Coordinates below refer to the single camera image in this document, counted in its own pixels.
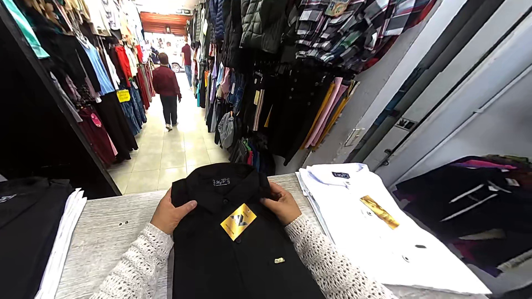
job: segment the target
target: red shirt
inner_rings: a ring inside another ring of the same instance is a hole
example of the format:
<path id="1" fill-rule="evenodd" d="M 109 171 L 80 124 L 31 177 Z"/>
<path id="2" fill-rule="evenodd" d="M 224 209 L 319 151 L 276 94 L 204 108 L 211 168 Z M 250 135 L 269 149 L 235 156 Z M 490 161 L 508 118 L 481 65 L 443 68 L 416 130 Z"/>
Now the red shirt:
<path id="1" fill-rule="evenodd" d="M 181 48 L 181 53 L 185 56 L 185 65 L 192 65 L 192 61 L 190 60 L 190 46 L 188 44 L 185 44 L 183 48 Z"/>
<path id="2" fill-rule="evenodd" d="M 153 89 L 155 92 L 163 96 L 178 96 L 181 98 L 179 85 L 177 84 L 176 73 L 170 68 L 160 66 L 153 70 Z"/>

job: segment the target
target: white knit sleeve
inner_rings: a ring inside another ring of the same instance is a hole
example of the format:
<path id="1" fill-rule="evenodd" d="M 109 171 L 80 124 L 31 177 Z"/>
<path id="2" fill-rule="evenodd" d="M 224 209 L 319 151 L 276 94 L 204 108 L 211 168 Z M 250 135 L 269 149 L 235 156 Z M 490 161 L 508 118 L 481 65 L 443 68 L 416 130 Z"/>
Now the white knit sleeve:
<path id="1" fill-rule="evenodd" d="M 340 255 L 334 244 L 304 215 L 292 221 L 285 230 L 294 243 L 297 255 L 327 299 L 396 298 L 385 286 L 351 265 L 349 259 Z"/>
<path id="2" fill-rule="evenodd" d="M 149 223 L 90 298 L 153 298 L 172 246 L 170 235 Z"/>

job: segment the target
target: tiled floor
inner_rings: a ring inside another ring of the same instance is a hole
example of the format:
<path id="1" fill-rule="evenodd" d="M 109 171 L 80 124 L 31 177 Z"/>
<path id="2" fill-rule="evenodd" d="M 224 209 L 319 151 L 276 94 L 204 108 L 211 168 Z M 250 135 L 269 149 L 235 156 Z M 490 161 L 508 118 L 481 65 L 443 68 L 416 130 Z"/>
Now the tiled floor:
<path id="1" fill-rule="evenodd" d="M 155 96 L 147 111 L 148 122 L 135 136 L 139 149 L 131 152 L 131 160 L 109 168 L 123 194 L 166 190 L 200 166 L 228 162 L 229 153 L 214 144 L 214 133 L 207 132 L 205 109 L 197 107 L 185 73 L 177 78 L 182 94 L 177 127 L 170 132 L 164 128 L 161 101 Z"/>

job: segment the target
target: white shirt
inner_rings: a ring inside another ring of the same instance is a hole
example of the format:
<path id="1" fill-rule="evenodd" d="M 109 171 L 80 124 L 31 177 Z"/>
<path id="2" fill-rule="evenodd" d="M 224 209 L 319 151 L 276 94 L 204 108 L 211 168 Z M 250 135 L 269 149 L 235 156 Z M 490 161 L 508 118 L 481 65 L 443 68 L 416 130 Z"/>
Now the white shirt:
<path id="1" fill-rule="evenodd" d="M 491 293 L 443 243 L 397 206 L 367 165 L 314 165 L 300 169 L 300 175 L 338 250 L 378 282 L 457 293 Z M 366 195 L 399 223 L 396 229 L 360 201 Z"/>

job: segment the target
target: jeans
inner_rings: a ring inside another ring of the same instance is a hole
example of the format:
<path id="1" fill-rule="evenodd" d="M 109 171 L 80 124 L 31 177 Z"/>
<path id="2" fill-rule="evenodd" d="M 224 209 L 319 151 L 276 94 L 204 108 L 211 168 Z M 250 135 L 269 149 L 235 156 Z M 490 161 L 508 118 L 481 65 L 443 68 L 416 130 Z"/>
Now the jeans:
<path id="1" fill-rule="evenodd" d="M 187 74 L 188 85 L 192 87 L 192 69 L 190 68 L 190 65 L 185 66 L 185 74 Z"/>
<path id="2" fill-rule="evenodd" d="M 177 96 L 161 95 L 161 103 L 163 104 L 164 121 L 167 124 L 171 124 L 171 125 L 176 124 L 177 123 Z"/>

